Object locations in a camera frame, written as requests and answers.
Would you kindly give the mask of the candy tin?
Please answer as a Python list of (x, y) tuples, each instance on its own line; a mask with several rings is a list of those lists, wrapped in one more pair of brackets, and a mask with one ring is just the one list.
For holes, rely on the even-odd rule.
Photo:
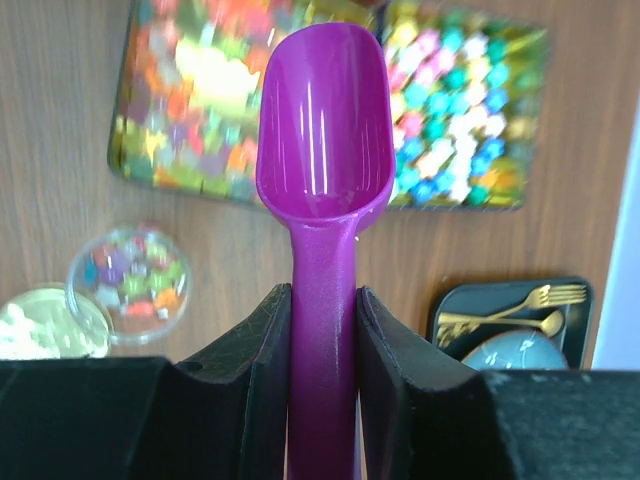
[(249, 205), (264, 72), (312, 24), (376, 28), (361, 1), (134, 1), (108, 148), (124, 179)]
[(549, 42), (543, 27), (436, 1), (377, 16), (389, 78), (394, 210), (525, 203)]

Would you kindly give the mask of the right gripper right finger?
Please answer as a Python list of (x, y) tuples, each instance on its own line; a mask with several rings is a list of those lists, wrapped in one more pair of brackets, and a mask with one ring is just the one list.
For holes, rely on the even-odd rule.
[(635, 479), (639, 376), (475, 371), (357, 293), (357, 364), (372, 479)]

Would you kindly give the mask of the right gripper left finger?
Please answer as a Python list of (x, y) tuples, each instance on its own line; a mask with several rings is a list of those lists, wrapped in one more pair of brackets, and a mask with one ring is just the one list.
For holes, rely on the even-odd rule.
[(5, 479), (279, 479), (291, 288), (189, 358), (5, 361)]

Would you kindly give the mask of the purple plastic scoop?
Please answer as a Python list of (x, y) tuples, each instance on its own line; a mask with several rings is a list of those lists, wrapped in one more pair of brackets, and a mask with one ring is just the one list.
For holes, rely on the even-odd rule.
[(256, 184), (293, 255), (291, 479), (356, 475), (356, 238), (386, 208), (395, 170), (374, 35), (324, 23), (287, 36), (265, 71)]

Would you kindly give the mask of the clear plastic jar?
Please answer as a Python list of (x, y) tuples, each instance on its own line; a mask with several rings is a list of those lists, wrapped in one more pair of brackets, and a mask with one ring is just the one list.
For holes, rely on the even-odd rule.
[(146, 226), (123, 226), (87, 242), (66, 277), (71, 317), (111, 346), (158, 341), (187, 310), (192, 269), (174, 240)]

